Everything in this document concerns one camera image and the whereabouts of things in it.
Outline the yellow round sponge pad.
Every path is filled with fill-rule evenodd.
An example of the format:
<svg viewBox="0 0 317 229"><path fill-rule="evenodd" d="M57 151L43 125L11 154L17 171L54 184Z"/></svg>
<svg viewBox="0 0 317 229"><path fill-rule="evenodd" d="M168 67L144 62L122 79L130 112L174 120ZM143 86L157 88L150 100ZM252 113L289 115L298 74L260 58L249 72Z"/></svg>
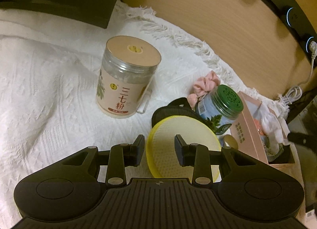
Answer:
<svg viewBox="0 0 317 229"><path fill-rule="evenodd" d="M146 159L154 178L192 180L196 145L220 151L217 136L202 122L187 116L170 116L151 129L146 142Z"/></svg>

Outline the black blue wrist brace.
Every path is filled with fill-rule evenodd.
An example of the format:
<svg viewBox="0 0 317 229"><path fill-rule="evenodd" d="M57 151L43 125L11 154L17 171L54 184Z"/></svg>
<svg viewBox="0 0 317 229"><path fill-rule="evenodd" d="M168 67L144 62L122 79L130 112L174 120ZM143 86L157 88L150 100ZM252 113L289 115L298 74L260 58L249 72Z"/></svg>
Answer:
<svg viewBox="0 0 317 229"><path fill-rule="evenodd" d="M173 100L168 105L158 108L154 111L152 115L152 127L154 127L158 122L162 121L165 118L171 116L186 116L194 118L203 124L205 124L213 132L216 132L216 127L214 124L206 119L200 117L196 112L194 112L187 100L186 97L181 97Z"/></svg>

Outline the pink scrunchie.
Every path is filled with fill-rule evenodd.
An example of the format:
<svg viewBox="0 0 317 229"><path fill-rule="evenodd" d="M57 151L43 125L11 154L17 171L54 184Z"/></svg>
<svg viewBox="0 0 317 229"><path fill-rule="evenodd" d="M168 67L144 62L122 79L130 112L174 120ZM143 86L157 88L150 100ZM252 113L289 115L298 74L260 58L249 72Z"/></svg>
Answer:
<svg viewBox="0 0 317 229"><path fill-rule="evenodd" d="M187 97L191 109L194 109L196 104L206 94L219 86L220 83L221 81L214 71L210 71L206 76L198 78L192 86L192 92Z"/></svg>

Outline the white soft cloth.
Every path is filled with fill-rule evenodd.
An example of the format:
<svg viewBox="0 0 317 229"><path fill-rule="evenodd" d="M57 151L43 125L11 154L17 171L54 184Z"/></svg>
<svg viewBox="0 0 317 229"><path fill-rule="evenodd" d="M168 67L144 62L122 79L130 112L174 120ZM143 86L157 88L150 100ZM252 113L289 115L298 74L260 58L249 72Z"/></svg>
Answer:
<svg viewBox="0 0 317 229"><path fill-rule="evenodd" d="M287 146L288 140L284 137L281 124L274 113L264 103L258 109L260 113L260 124L263 132L269 138L270 145L283 144Z"/></svg>

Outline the black plush toy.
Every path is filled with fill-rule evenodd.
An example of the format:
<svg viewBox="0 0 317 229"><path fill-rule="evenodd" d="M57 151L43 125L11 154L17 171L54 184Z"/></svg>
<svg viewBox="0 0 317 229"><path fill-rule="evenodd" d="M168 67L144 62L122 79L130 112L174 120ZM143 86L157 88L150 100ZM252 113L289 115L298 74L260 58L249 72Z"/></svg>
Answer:
<svg viewBox="0 0 317 229"><path fill-rule="evenodd" d="M293 142L297 145L304 146L308 149L311 149L313 152L316 152L317 141L316 141L316 136L314 135L303 134L300 132L290 132L287 135L287 139L290 142Z"/></svg>

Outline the pink cardboard box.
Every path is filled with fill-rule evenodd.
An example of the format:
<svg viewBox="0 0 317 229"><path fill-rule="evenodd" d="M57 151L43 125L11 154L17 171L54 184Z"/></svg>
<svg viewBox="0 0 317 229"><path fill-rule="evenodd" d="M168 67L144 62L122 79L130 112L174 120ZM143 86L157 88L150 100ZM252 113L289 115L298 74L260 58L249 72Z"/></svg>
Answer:
<svg viewBox="0 0 317 229"><path fill-rule="evenodd" d="M243 92L238 92L238 96L243 103L243 110L230 127L231 135L238 143L238 150L276 169L293 167L296 162L290 147L284 148L279 159L269 162L257 128L261 102Z"/></svg>

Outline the green lid glass jar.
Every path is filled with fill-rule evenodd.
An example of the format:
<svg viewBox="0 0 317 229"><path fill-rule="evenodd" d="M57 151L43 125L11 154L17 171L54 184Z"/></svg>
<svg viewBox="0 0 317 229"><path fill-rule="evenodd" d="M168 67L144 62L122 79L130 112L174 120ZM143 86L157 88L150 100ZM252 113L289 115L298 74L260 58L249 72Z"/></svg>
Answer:
<svg viewBox="0 0 317 229"><path fill-rule="evenodd" d="M243 111L240 96L227 85L216 86L195 106L195 112L216 134L224 134Z"/></svg>

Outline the beige lid powder jar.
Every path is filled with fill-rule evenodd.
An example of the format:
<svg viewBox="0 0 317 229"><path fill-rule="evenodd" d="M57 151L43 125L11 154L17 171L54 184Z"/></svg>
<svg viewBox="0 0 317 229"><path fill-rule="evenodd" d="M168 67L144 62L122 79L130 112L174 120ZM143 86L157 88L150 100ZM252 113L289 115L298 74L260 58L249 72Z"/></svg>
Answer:
<svg viewBox="0 0 317 229"><path fill-rule="evenodd" d="M159 51L145 40L114 36L106 42L96 101L115 118L135 114L161 62Z"/></svg>

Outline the white knitted blanket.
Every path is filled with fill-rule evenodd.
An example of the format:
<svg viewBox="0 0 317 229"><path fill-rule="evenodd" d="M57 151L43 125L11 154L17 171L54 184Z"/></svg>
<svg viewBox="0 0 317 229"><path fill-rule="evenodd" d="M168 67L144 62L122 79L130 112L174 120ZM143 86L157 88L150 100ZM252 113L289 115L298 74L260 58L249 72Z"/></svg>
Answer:
<svg viewBox="0 0 317 229"><path fill-rule="evenodd" d="M96 103L105 44L116 35L141 38L162 56L146 111L126 119L106 116ZM277 115L287 114L286 105L247 87L206 42L151 8L117 2L106 29L34 11L1 10L1 228L21 219L13 191L22 178L89 145L106 149L147 135L153 112L187 96L209 71Z"/></svg>

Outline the white wall plug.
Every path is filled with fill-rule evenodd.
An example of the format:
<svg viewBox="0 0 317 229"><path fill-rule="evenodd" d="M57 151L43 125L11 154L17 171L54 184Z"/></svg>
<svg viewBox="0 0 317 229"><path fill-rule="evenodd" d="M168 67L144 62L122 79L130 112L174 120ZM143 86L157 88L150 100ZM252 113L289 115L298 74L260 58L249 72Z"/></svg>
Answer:
<svg viewBox="0 0 317 229"><path fill-rule="evenodd" d="M311 41L309 44L309 50L312 54L312 59L316 58L316 53L317 53L317 43L315 41Z"/></svg>

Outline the black wall power strip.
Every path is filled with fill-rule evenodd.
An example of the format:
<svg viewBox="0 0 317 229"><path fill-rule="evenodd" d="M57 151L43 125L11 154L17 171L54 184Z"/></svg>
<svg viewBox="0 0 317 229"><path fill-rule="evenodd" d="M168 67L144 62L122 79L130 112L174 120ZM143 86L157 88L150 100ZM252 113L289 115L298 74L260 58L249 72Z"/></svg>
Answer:
<svg viewBox="0 0 317 229"><path fill-rule="evenodd" d="M316 42L316 31L296 0L262 0L285 24L311 61L311 42Z"/></svg>

